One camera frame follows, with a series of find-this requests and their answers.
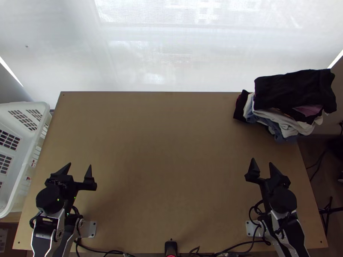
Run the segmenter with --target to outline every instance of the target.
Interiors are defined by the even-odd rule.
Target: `black stand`
[[[327,204],[327,206],[324,207],[324,209],[319,209],[319,214],[323,220],[324,224],[324,231],[325,235],[327,236],[328,234],[328,227],[329,227],[329,219],[330,219],[330,214],[334,212],[341,212],[343,211],[343,207],[339,208],[331,208],[332,205],[332,196],[330,196],[330,201]]]

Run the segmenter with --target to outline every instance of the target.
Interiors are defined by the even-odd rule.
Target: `folded clothes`
[[[295,136],[298,133],[303,134],[303,135],[309,135],[314,130],[314,125],[310,125],[310,124],[303,123],[303,122],[297,122],[294,119],[292,119],[291,117],[284,115],[283,113],[281,113],[280,111],[278,111],[275,108],[270,108],[268,110],[255,110],[254,109],[254,101],[255,101],[254,100],[254,94],[253,93],[249,94],[248,99],[247,99],[247,103],[243,109],[243,111],[244,111],[243,116],[246,118],[247,122],[249,122],[249,123],[253,123],[252,119],[257,119],[256,117],[253,117],[253,116],[249,116],[249,119],[247,118],[247,113],[249,113],[249,111],[251,109],[251,112],[255,116],[268,119],[274,123],[278,123],[280,130],[281,130],[281,133],[282,133],[282,136],[284,138],[287,138],[290,136]],[[317,124],[321,124],[322,119],[323,119],[322,117],[317,117],[315,122]]]
[[[326,113],[336,111],[336,97],[331,89],[335,75],[330,69],[303,70],[284,75],[255,79],[255,110],[288,109],[322,105]]]
[[[270,119],[259,117],[253,113],[253,96],[254,96],[253,93],[248,95],[247,103],[245,104],[244,109],[243,109],[244,111],[243,116],[246,119],[246,121],[248,123],[261,123],[267,126],[269,132],[274,135],[274,139],[276,142],[279,142],[279,143],[284,142],[284,141],[294,142],[296,140],[296,136],[298,135],[298,132],[296,130],[293,130],[294,131],[293,134],[288,134],[286,137],[284,137],[283,134],[287,134],[287,131],[286,133],[282,133],[281,128],[278,123],[275,123],[271,121]]]
[[[312,116],[318,114],[321,109],[323,108],[322,105],[304,105],[299,107],[294,107],[293,109],[305,115],[305,117]]]

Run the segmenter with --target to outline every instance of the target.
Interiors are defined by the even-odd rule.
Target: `wall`
[[[32,101],[32,98],[0,64],[0,104],[22,101]]]
[[[343,120],[343,57],[331,68],[336,75],[332,82],[332,90],[336,95],[337,111],[326,116],[321,126],[317,126],[314,134],[339,134],[338,123]]]

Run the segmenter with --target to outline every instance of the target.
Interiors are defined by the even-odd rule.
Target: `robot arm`
[[[271,162],[269,170],[269,179],[260,178],[260,169],[252,158],[245,174],[246,181],[260,186],[260,203],[265,207],[257,221],[246,222],[247,234],[252,236],[256,230],[256,236],[270,241],[280,257],[309,257],[304,245],[305,234],[297,216],[297,199],[288,189],[291,182]]]
[[[71,163],[51,174],[45,182],[46,188],[37,194],[36,206],[40,212],[30,220],[34,257],[66,257],[75,239],[95,236],[96,222],[85,221],[73,206],[79,190],[97,188],[92,167],[89,166],[83,182],[74,182],[67,175],[70,166]]]

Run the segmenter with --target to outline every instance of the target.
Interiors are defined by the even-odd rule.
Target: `pile of clothes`
[[[261,123],[277,142],[309,135],[323,122],[323,113],[337,110],[330,69],[303,70],[259,77],[255,92],[245,90],[236,101],[234,119]]]

